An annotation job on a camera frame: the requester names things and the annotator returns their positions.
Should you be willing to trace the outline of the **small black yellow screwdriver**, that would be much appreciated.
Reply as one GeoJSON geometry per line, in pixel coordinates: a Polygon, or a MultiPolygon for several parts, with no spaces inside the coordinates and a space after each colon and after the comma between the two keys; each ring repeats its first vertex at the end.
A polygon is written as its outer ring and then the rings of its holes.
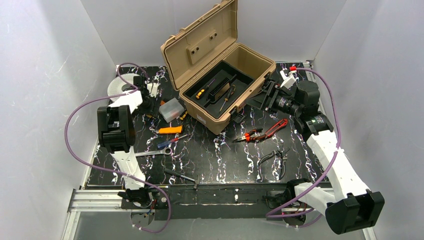
{"type": "Polygon", "coordinates": [[[220,112],[222,111],[222,109],[224,108],[225,104],[229,101],[229,99],[231,98],[231,96],[234,94],[236,89],[236,86],[234,84],[232,84],[229,89],[227,90],[226,94],[225,94],[225,98],[224,98],[224,102],[220,108],[220,112]]]}

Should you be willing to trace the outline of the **long black yellow screwdriver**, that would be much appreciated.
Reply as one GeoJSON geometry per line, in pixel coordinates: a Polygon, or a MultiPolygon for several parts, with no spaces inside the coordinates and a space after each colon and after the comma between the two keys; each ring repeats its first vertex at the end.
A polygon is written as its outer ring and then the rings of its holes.
{"type": "Polygon", "coordinates": [[[206,95],[206,92],[207,92],[207,90],[210,88],[210,86],[214,83],[214,81],[215,81],[216,79],[214,78],[213,80],[211,80],[204,88],[202,88],[197,94],[196,94],[196,96],[195,96],[195,98],[197,99],[197,100],[200,100],[200,99],[202,99],[205,95],[206,95]]]}

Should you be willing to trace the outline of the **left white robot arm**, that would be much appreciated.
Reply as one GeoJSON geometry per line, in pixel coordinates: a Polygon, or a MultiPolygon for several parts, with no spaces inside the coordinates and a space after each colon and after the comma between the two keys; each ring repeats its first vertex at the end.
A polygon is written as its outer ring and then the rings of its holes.
{"type": "Polygon", "coordinates": [[[139,106],[148,110],[153,104],[146,79],[145,76],[134,75],[132,84],[137,87],[136,92],[121,96],[112,104],[97,109],[99,144],[106,148],[123,172],[125,191],[118,195],[128,202],[141,205],[150,202],[151,197],[141,182],[146,180],[146,176],[135,155],[136,131],[132,113],[139,106]]]}

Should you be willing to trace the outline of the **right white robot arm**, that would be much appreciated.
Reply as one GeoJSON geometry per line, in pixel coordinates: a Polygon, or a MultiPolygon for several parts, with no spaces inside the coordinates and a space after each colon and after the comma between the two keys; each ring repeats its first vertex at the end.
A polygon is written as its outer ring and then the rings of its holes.
{"type": "Polygon", "coordinates": [[[294,179],[286,184],[281,205],[266,214],[269,219],[284,218],[283,209],[302,202],[325,217],[335,234],[344,234],[376,225],[385,204],[383,195],[370,188],[357,175],[341,148],[341,133],[319,110],[320,90],[313,81],[301,80],[291,87],[268,83],[247,103],[266,112],[282,112],[293,117],[294,126],[324,168],[333,192],[320,181],[294,179]]]}

